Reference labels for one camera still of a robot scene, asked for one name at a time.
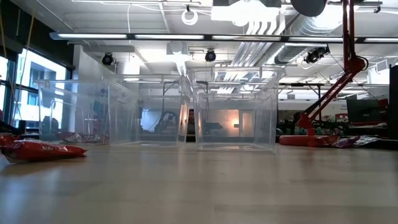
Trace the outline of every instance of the snack bag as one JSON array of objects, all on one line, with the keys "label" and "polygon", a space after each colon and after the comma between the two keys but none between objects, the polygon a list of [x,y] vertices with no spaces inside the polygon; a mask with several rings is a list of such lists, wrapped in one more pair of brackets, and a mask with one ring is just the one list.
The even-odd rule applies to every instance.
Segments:
[{"label": "snack bag", "polygon": [[0,134],[0,147],[7,146],[15,140],[18,140],[19,136],[13,136],[11,134]]},{"label": "snack bag", "polygon": [[51,144],[36,139],[23,139],[2,147],[1,152],[10,163],[21,163],[83,157],[86,150],[75,146]]}]

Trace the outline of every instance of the computer monitor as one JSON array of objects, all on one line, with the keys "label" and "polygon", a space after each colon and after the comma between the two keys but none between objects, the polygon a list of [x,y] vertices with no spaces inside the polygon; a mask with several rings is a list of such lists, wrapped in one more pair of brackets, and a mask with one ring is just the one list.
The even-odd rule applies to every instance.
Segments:
[{"label": "computer monitor", "polygon": [[378,124],[382,120],[379,100],[347,100],[348,121],[353,125]]}]

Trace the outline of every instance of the clear plastic bin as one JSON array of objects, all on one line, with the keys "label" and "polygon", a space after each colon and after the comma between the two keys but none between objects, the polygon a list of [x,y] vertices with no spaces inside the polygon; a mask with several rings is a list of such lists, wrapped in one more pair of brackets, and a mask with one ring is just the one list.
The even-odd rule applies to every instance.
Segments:
[{"label": "clear plastic bin", "polygon": [[198,68],[193,80],[199,149],[275,149],[279,67]]},{"label": "clear plastic bin", "polygon": [[[176,146],[185,142],[192,95],[187,77],[110,75],[104,78],[133,93],[123,110],[110,111],[110,133],[114,133],[111,136],[124,139],[125,146]],[[116,96],[109,92],[111,105]]]},{"label": "clear plastic bin", "polygon": [[108,82],[37,83],[40,139],[67,144],[109,143]]}]

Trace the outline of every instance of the dome camera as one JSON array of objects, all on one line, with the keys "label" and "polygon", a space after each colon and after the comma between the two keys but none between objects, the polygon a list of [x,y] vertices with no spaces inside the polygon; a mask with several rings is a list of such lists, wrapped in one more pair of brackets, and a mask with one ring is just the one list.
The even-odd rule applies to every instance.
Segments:
[{"label": "dome camera", "polygon": [[207,51],[205,60],[207,62],[214,62],[216,60],[216,53],[214,53],[214,50]]},{"label": "dome camera", "polygon": [[105,56],[102,58],[102,64],[104,65],[112,65],[114,62],[112,53],[105,53]]}]

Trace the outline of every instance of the table surface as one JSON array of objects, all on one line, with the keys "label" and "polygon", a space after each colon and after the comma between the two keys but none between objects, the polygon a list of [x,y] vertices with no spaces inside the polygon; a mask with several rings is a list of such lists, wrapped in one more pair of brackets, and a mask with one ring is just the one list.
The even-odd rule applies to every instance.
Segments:
[{"label": "table surface", "polygon": [[0,223],[397,223],[398,151],[91,147],[0,158]]}]

